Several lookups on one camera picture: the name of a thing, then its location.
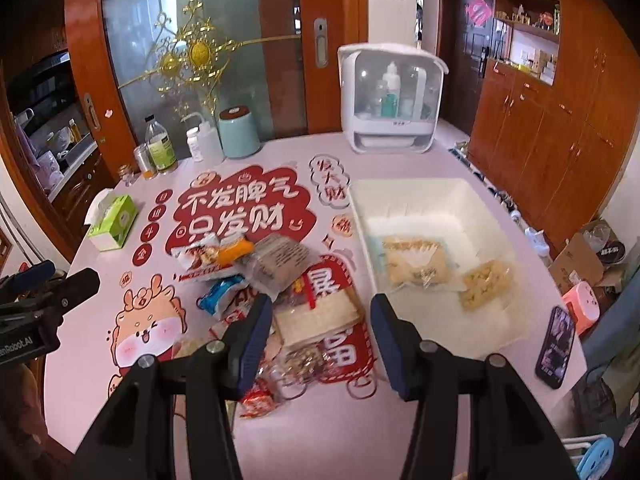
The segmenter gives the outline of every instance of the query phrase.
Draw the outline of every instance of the smartphone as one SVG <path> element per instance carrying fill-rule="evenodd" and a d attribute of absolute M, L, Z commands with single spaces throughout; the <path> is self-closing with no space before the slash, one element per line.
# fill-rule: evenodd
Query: smartphone
<path fill-rule="evenodd" d="M 574 320 L 567 311 L 556 305 L 551 312 L 545 342 L 536 364 L 536 375 L 555 390 L 564 380 L 574 336 Z"/>

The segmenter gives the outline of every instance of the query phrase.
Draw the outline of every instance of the light blue canister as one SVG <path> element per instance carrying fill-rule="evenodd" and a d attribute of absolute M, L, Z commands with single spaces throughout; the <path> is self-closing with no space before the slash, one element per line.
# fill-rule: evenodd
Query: light blue canister
<path fill-rule="evenodd" d="M 243 158 L 260 149 L 254 117 L 244 105 L 220 112 L 218 129 L 222 150 L 228 158 Z"/>

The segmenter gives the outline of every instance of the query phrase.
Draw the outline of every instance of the gold decorative ornament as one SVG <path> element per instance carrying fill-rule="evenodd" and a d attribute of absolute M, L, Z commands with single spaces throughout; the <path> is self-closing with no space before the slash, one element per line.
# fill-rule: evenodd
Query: gold decorative ornament
<path fill-rule="evenodd" d="M 209 16 L 204 16 L 200 0 L 188 1 L 182 9 L 188 17 L 187 21 L 173 32 L 167 27 L 171 18 L 162 10 L 162 1 L 158 1 L 160 12 L 154 23 L 158 34 L 145 59 L 146 64 L 149 59 L 155 58 L 154 68 L 124 82 L 118 88 L 149 79 L 162 95 L 177 98 L 176 112 L 180 117 L 190 113 L 189 105 L 184 99 L 190 91 L 195 92 L 202 106 L 215 116 L 218 102 L 216 88 L 229 65 L 230 54 L 238 48 L 267 41 L 300 40 L 298 34 L 247 41 L 230 40 L 211 23 Z"/>

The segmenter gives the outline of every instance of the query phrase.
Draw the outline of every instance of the kitchen counter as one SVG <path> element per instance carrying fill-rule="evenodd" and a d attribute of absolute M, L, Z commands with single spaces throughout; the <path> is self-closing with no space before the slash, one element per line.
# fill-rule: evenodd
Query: kitchen counter
<path fill-rule="evenodd" d="M 68 168 L 66 168 L 65 173 L 63 173 L 63 179 L 55 185 L 55 187 L 47 196 L 49 202 L 54 201 L 55 197 L 57 197 L 58 193 L 62 191 L 62 188 L 65 187 L 65 184 L 69 181 L 71 176 L 78 170 L 78 168 L 80 168 L 80 166 L 82 166 L 82 163 L 89 158 L 89 156 L 96 150 L 97 147 L 98 144 L 95 141 L 92 141 L 89 146 L 80 153 L 78 158 L 76 158 L 76 160 L 73 161 Z"/>
<path fill-rule="evenodd" d="M 140 206 L 126 244 L 121 250 L 99 253 L 85 239 L 76 254 L 70 274 L 94 268 L 100 275 L 100 291 L 65 316 L 58 329 L 61 346 L 47 357 L 44 386 L 49 434 L 68 449 L 76 450 L 107 400 L 108 390 L 139 355 L 153 353 L 164 360 L 180 338 L 210 338 L 212 318 L 196 307 L 209 285 L 180 275 L 168 254 L 171 248 L 211 231 L 222 236 L 247 232 L 253 239 L 279 231 L 321 253 L 336 283 L 337 273 L 343 282 L 353 279 L 368 309 L 372 285 L 345 193 L 350 182 L 362 178 L 468 181 L 512 243 L 520 270 L 529 280 L 531 304 L 536 305 L 530 313 L 529 335 L 501 352 L 547 416 L 586 371 L 576 338 L 559 390 L 535 376 L 551 310 L 562 299 L 508 214 L 437 142 L 421 155 L 357 155 L 342 134 L 305 136 L 268 142 L 247 159 L 226 160 L 215 172 L 204 170 L 201 163 L 188 159 L 171 174 L 149 181 L 139 178 L 126 189 L 118 184 L 116 190 L 127 192 Z M 158 295 L 158 300 L 146 301 L 144 308 L 150 315 L 131 317 L 128 312 L 135 310 L 131 301 L 136 305 L 136 298 L 146 298 L 145 291 L 150 295 L 155 291 L 152 298 Z M 248 294 L 241 294 L 236 306 L 250 300 Z M 158 326 L 164 329 L 154 331 L 150 325 L 146 341 L 136 338 L 136 330 L 142 333 L 140 322 L 146 323 L 152 314 L 161 317 Z M 131 322 L 142 320 L 138 328 L 129 326 L 130 317 Z M 163 324 L 164 318 L 172 322 Z M 391 390 L 370 343 L 372 331 L 367 323 L 330 340 L 325 340 L 333 345 L 329 348 L 349 356 L 344 373 L 310 385 L 299 398 L 264 418 L 247 420 L 236 414 L 234 444 L 244 478 L 388 480 L 400 476 L 417 403 L 402 402 Z M 461 398 L 460 407 L 456 473 L 466 468 L 469 446 L 464 429 L 470 420 L 468 399 Z M 176 476 L 188 478 L 186 428 L 178 416 L 174 437 Z"/>

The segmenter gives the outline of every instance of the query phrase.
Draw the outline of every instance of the green tissue box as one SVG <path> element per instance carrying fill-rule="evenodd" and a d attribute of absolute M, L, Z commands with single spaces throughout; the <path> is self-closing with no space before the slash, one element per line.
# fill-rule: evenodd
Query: green tissue box
<path fill-rule="evenodd" d="M 138 210 L 129 195 L 114 200 L 99 224 L 94 224 L 86 234 L 99 251 L 121 249 L 131 229 Z"/>

